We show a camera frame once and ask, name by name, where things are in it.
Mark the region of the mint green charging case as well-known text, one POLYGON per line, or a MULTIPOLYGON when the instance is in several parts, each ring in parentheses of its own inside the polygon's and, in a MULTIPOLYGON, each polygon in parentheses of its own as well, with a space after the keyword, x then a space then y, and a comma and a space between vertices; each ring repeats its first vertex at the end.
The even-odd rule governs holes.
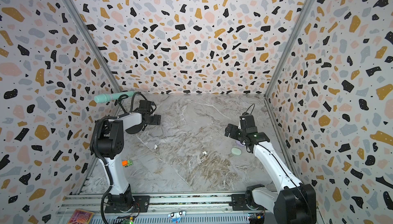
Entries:
POLYGON ((231 153, 232 153, 233 155, 239 156, 239 155, 242 154, 242 151, 241 151, 239 148, 233 147, 233 148, 231 148, 231 153))

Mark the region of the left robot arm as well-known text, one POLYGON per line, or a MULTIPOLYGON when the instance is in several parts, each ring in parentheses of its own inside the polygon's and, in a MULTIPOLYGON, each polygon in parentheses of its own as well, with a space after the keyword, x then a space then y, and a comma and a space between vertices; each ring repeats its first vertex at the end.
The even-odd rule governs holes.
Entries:
POLYGON ((96 121, 90 150, 104 168, 108 190, 103 198, 107 198, 109 206, 130 207, 134 202, 121 160, 124 134, 136 134, 148 125, 158 126, 160 123, 161 116, 152 111, 126 112, 96 121))

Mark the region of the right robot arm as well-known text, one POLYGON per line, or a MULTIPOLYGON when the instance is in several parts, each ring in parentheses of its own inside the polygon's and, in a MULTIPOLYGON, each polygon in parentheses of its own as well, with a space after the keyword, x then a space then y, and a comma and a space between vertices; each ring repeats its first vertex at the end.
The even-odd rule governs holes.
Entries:
POLYGON ((312 185, 304 184, 277 155, 269 138, 254 128, 238 128, 228 124, 225 136, 240 141, 263 164, 276 191, 262 184, 247 187, 242 201, 236 206, 250 210, 268 210, 278 224, 315 224, 316 193, 312 185))

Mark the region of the purple charging case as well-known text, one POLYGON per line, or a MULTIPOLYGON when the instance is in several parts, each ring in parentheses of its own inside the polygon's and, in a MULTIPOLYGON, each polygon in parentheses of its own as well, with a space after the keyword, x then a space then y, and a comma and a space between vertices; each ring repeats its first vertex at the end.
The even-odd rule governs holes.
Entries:
POLYGON ((243 145, 241 142, 236 142, 240 147, 245 147, 245 145, 243 145))

